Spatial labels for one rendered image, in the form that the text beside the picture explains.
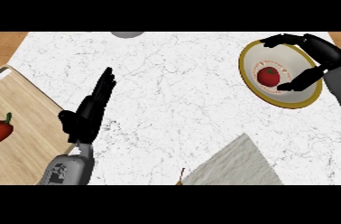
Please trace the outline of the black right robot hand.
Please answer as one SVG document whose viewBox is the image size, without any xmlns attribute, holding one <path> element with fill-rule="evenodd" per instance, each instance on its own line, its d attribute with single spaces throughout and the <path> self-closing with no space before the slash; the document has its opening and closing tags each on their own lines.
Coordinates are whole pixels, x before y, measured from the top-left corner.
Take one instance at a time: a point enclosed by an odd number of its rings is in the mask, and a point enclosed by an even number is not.
<svg viewBox="0 0 341 224">
<path fill-rule="evenodd" d="M 261 40 L 267 48 L 274 48 L 280 44 L 298 45 L 308 57 L 320 64 L 304 70 L 291 82 L 277 85 L 277 90 L 302 91 L 319 80 L 323 74 L 341 67 L 341 49 L 313 34 L 302 36 L 292 34 L 277 34 Z"/>
</svg>

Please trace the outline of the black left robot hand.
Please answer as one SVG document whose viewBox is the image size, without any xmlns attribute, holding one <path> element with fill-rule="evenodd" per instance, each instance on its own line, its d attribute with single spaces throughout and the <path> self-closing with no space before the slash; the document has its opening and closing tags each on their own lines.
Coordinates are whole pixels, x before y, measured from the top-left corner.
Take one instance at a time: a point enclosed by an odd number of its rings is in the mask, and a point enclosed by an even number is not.
<svg viewBox="0 0 341 224">
<path fill-rule="evenodd" d="M 69 143 L 93 143 L 100 131 L 103 112 L 115 85 L 112 69 L 106 68 L 97 80 L 94 90 L 84 97 L 76 111 L 63 110 L 59 113 L 62 131 L 69 135 Z"/>
</svg>

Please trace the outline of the white bowl with yellow rim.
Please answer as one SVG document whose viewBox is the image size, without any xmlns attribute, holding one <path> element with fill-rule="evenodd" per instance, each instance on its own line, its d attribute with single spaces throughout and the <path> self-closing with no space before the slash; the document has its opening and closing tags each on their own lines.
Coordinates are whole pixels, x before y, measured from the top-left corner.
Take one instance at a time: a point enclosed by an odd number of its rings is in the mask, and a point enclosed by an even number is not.
<svg viewBox="0 0 341 224">
<path fill-rule="evenodd" d="M 289 109 L 307 107 L 317 100 L 322 80 L 319 79 L 302 91 L 277 90 L 277 85 L 291 82 L 299 73 L 314 66 L 307 54 L 289 44 L 267 48 L 260 41 L 254 41 L 239 54 L 239 75 L 251 92 L 273 106 Z M 264 67 L 273 67 L 279 72 L 279 84 L 271 88 L 257 81 L 257 72 Z"/>
</svg>

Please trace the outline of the red tomato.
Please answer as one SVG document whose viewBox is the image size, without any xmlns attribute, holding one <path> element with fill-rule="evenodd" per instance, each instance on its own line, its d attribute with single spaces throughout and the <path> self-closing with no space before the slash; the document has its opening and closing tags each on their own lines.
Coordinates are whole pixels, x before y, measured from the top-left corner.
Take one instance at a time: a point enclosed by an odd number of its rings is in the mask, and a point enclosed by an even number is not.
<svg viewBox="0 0 341 224">
<path fill-rule="evenodd" d="M 279 84 L 279 72 L 273 67 L 264 67 L 257 72 L 257 81 L 267 87 L 274 87 Z"/>
</svg>

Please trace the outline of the grey woven placemat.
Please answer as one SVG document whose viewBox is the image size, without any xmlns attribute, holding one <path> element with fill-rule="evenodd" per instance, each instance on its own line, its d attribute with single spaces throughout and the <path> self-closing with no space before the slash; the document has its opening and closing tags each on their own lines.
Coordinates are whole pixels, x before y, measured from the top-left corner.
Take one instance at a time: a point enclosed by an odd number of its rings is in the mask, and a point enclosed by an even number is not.
<svg viewBox="0 0 341 224">
<path fill-rule="evenodd" d="M 279 176 L 246 134 L 181 179 L 183 185 L 282 185 Z"/>
</svg>

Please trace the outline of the pale wooden cutting board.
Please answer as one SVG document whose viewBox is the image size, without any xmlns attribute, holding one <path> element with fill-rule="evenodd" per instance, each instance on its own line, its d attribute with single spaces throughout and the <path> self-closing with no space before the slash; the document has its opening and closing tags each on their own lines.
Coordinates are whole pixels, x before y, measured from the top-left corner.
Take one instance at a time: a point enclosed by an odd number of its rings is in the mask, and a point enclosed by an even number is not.
<svg viewBox="0 0 341 224">
<path fill-rule="evenodd" d="M 60 106 L 20 73 L 0 67 L 0 120 L 12 113 L 13 132 L 0 142 L 0 185 L 35 185 L 47 164 L 74 145 L 66 142 Z"/>
</svg>

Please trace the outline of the red bell pepper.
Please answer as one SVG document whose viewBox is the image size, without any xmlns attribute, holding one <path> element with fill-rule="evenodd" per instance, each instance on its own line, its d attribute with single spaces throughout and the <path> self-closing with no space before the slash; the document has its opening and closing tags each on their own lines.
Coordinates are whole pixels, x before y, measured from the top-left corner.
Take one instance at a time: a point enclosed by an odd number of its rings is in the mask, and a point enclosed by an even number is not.
<svg viewBox="0 0 341 224">
<path fill-rule="evenodd" d="M 10 125 L 12 113 L 7 113 L 7 117 L 0 121 L 0 142 L 9 137 L 13 132 L 13 125 Z"/>
</svg>

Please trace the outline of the grey round object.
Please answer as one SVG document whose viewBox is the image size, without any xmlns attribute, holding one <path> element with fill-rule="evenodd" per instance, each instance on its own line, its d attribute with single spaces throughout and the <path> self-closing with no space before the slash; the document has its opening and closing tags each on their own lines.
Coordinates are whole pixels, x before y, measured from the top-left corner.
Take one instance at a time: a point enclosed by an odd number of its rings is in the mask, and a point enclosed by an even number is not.
<svg viewBox="0 0 341 224">
<path fill-rule="evenodd" d="M 121 39 L 131 39 L 143 34 L 143 32 L 110 32 L 110 34 Z"/>
</svg>

